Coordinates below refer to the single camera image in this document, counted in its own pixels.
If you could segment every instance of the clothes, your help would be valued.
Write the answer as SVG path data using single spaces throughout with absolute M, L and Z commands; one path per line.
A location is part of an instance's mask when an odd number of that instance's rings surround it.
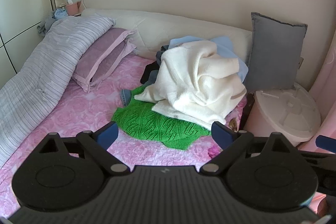
M 176 47 L 177 45 L 193 42 L 193 41 L 203 41 L 204 39 L 199 37 L 186 36 L 181 38 L 172 39 L 169 44 L 169 49 Z M 224 58 L 238 58 L 239 61 L 239 72 L 237 73 L 241 81 L 244 79 L 249 71 L 247 65 L 243 60 L 241 60 L 233 51 L 233 45 L 229 37 L 216 37 L 210 39 L 210 41 L 215 42 L 217 45 L 217 54 Z
M 166 51 L 155 84 L 136 100 L 155 103 L 152 110 L 197 123 L 209 130 L 239 103 L 246 89 L 238 77 L 238 59 L 222 58 L 211 41 L 184 43 Z
M 156 81 L 156 77 L 158 76 L 158 73 L 159 73 L 158 70 L 152 70 L 150 75 L 149 75 L 148 81 L 146 83 L 144 83 L 143 86 L 147 87 L 151 84 L 154 84 L 155 81 Z M 132 92 L 131 90 L 126 90 L 126 89 L 120 91 L 120 97 L 121 97 L 121 100 L 123 102 L 124 107 L 128 106 L 128 104 L 131 101 L 131 98 L 132 98 L 132 93 L 131 92 Z
M 65 18 L 68 16 L 68 13 L 60 8 L 58 8 L 56 11 L 52 11 L 50 15 L 42 20 L 39 25 L 37 25 L 37 32 L 41 36 L 45 36 L 46 33 L 50 30 L 52 24 L 54 24 L 57 20 Z
M 146 67 L 145 67 L 145 71 L 143 72 L 143 75 L 140 79 L 140 83 L 141 84 L 144 84 L 148 81 L 149 79 L 149 75 L 151 74 L 151 71 L 152 70 L 158 70 L 160 68 L 160 66 L 158 65 L 158 63 L 155 61 L 151 64 L 148 64 Z
M 159 50 L 156 53 L 156 62 L 159 66 L 161 66 L 161 56 L 163 55 L 163 53 L 168 50 L 169 45 L 164 45 L 161 47 L 161 50 Z
M 61 9 L 61 8 L 58 8 L 56 11 L 55 11 L 55 14 L 54 14 L 54 19 L 56 20 L 59 20 L 59 19 L 62 19 L 62 18 L 65 18 L 69 16 L 67 11 L 64 9 Z
M 140 86 L 133 90 L 129 105 L 117 108 L 112 117 L 112 121 L 127 134 L 139 140 L 159 141 L 167 147 L 181 150 L 186 150 L 200 136 L 211 134 L 197 124 L 152 111 L 152 103 L 135 100 L 134 95 L 144 89 L 144 86 Z
M 166 50 L 168 50 L 168 47 L 169 47 L 169 45 L 162 46 L 161 50 L 159 50 L 156 53 L 156 61 L 146 66 L 145 71 L 143 72 L 143 75 L 142 75 L 141 80 L 140 80 L 141 84 L 144 84 L 145 82 L 148 81 L 149 75 L 150 75 L 152 70 L 158 70 L 160 68 L 161 56 Z

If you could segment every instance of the wardrobe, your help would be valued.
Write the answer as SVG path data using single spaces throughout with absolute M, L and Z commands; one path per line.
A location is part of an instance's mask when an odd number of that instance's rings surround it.
M 52 0 L 0 0 L 0 89 L 43 39 L 37 25 L 53 5 Z

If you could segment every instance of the blue towel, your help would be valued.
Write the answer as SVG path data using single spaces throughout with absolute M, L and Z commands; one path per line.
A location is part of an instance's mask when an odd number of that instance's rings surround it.
M 169 43 L 169 48 L 174 48 L 179 44 L 193 42 L 193 41 L 202 41 L 206 40 L 199 37 L 192 37 L 191 35 L 188 35 L 186 37 L 181 38 L 175 38 L 172 39 Z M 241 82 L 244 81 L 247 72 L 249 71 L 247 65 L 243 60 L 241 60 L 234 52 L 233 52 L 233 45 L 229 37 L 216 37 L 213 39 L 210 39 L 210 41 L 215 42 L 217 45 L 217 53 L 224 58 L 238 58 L 239 62 L 239 72 L 237 73 L 238 76 L 241 79 Z
M 61 8 L 58 8 L 56 11 L 55 11 L 55 14 L 54 14 L 54 19 L 56 20 L 59 20 L 59 19 L 62 19 L 62 18 L 65 18 L 68 16 L 68 13 L 66 10 L 63 10 Z

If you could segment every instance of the screw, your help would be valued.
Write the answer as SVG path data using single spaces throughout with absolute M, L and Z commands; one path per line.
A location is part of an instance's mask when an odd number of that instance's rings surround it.
M 127 170 L 127 166 L 124 164 L 113 164 L 111 170 L 116 173 L 122 173 Z
M 215 173 L 219 170 L 219 166 L 217 164 L 205 164 L 203 165 L 203 170 L 210 173 Z

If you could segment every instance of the pink pillowcase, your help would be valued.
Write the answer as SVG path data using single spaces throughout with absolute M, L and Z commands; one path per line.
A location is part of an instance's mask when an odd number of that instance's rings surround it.
M 72 78 L 84 91 L 89 92 L 92 86 L 110 76 L 121 59 L 136 48 L 128 39 L 125 40 L 135 32 L 123 28 L 108 30 L 82 55 Z

